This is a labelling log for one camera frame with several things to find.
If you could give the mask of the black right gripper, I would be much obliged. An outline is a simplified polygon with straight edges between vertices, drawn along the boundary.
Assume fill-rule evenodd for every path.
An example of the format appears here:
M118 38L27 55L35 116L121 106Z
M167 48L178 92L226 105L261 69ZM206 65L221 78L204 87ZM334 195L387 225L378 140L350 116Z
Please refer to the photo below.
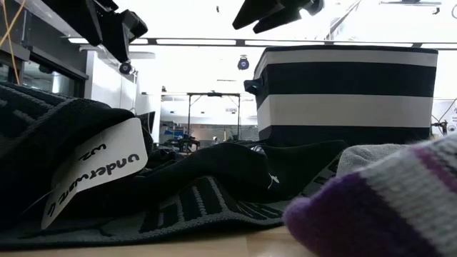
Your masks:
M311 16L317 15L323 9L323 0L308 0L308 2L283 2L278 0L244 0L232 26L235 30L242 29L255 21L253 32L275 29L301 19L300 11L305 10Z

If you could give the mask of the white handwritten underwear tag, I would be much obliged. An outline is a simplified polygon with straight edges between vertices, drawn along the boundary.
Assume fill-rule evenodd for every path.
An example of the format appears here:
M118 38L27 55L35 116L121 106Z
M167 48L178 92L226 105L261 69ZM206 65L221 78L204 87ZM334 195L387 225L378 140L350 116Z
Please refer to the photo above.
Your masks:
M48 228L77 193L136 173L146 162L140 119L128 119L96 134L77 146L53 175L54 189L41 228Z

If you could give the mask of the black patterned underwear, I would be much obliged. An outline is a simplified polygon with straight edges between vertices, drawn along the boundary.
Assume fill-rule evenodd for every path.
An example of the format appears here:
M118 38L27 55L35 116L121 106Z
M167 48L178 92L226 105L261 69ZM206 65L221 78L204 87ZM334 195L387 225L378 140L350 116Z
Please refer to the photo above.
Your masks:
M0 82L0 251L152 242L210 227L281 225L286 204L317 190L346 144L252 149L219 143L190 156L155 150L138 172L77 193L46 229L56 170L77 146L135 118L126 109Z

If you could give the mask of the grey sock purple toe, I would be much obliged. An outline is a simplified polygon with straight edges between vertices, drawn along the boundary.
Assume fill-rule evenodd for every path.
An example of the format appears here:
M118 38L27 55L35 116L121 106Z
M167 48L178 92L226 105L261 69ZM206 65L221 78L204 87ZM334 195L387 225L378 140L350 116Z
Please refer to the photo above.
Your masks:
M334 178L283 219L318 257L457 257L457 133Z

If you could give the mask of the navy white striped fabric bin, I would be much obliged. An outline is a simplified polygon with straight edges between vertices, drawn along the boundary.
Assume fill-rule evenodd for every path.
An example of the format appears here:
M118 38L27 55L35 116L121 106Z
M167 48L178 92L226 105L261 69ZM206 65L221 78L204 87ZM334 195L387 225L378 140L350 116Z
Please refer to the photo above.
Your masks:
M268 47L244 88L269 145L404 144L430 136L437 62L413 47Z

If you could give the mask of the black background monitor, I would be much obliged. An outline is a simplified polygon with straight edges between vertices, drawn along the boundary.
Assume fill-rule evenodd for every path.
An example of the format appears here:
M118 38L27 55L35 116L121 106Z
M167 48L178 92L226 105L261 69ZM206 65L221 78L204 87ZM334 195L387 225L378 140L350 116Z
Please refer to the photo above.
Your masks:
M138 115L138 118L140 119L142 128L147 130L148 133L152 133L154 126L155 111Z

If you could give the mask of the background equipment stand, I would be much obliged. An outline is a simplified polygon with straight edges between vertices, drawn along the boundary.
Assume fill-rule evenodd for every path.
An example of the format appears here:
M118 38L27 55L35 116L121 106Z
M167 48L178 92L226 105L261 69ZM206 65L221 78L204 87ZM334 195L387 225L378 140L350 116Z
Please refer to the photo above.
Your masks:
M447 125L448 125L448 123L446 120L434 122L431 124L431 133L432 133L432 128L436 127L442 136L446 136L447 135Z

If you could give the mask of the black overhead frame bar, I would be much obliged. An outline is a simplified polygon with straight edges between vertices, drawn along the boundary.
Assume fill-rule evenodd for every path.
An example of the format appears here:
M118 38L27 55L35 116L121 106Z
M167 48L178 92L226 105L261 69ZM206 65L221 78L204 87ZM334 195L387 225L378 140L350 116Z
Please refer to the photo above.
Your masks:
M457 50L457 42L365 42L328 40L272 40L272 39L192 39L192 38L140 38L131 42L132 46L228 46L228 47L270 47L304 45L341 46L395 46L425 49Z

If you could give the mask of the black tall frame stand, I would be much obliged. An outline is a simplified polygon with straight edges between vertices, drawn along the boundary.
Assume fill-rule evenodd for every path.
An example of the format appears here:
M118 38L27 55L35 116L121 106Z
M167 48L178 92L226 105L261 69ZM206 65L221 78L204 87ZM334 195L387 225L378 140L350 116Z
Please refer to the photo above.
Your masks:
M239 141L239 136L240 136L240 130L241 130L241 120L240 120L240 113L239 111L241 110L241 95L240 93L221 93L221 92L215 92L215 91L211 91L211 92L206 92L206 93L201 93L201 92L188 92L186 93L186 95L188 96L189 98L189 104L188 104L188 118L187 118L187 132L188 132L188 135L190 136L191 133L190 133L190 122L191 122L191 107L194 103L196 103L202 96L207 96L207 97L223 97L223 96L227 96L231 99L231 97L236 97L238 99L238 102L234 102L234 104L236 105L236 108L237 108L237 111L238 111L238 117L237 117L237 138L236 138L236 141ZM198 96L198 98L193 102L191 99L193 96Z

